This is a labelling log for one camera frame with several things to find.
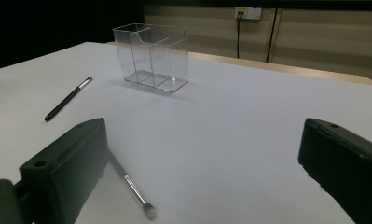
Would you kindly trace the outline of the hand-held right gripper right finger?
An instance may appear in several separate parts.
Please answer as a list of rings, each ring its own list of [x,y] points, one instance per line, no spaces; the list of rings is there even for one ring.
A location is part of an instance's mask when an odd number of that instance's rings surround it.
[[[372,142],[334,123],[307,119],[297,160],[356,224],[372,224]]]

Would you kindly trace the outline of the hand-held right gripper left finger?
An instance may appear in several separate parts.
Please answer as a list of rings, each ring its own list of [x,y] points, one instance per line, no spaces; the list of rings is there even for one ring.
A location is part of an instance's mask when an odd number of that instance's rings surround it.
[[[108,163],[103,118],[82,122],[20,167],[35,224],[74,224]]]

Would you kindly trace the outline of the clear plastic organizer box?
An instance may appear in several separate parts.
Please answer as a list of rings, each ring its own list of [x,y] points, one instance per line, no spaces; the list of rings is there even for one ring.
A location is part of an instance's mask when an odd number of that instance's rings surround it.
[[[131,23],[113,29],[125,81],[175,92],[188,82],[188,29]]]

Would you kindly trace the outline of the light wooden table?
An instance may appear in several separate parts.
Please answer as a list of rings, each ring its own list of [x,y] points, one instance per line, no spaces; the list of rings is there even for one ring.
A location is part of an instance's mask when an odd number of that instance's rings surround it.
[[[125,81],[174,92],[188,82],[188,60],[199,59],[210,62],[233,64],[257,69],[284,72],[304,77],[339,80],[372,85],[372,79],[357,75],[316,69],[262,63],[218,55],[188,52],[176,46],[132,46],[110,42],[117,47],[117,54]]]

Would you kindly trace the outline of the white table sheet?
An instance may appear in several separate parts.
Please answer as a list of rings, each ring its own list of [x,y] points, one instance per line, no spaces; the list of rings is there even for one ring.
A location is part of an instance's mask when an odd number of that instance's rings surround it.
[[[0,178],[18,180],[21,165],[63,133],[103,118],[111,150],[158,215],[148,220],[107,169],[76,224],[352,224],[297,155],[308,118],[372,142],[372,85],[199,59],[188,66],[189,81],[173,93],[126,82],[106,44],[0,69]]]

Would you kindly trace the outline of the white wall socket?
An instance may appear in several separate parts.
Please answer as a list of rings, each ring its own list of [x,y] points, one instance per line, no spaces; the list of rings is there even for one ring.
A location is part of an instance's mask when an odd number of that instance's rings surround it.
[[[235,18],[241,20],[258,21],[261,18],[261,7],[236,7]]]

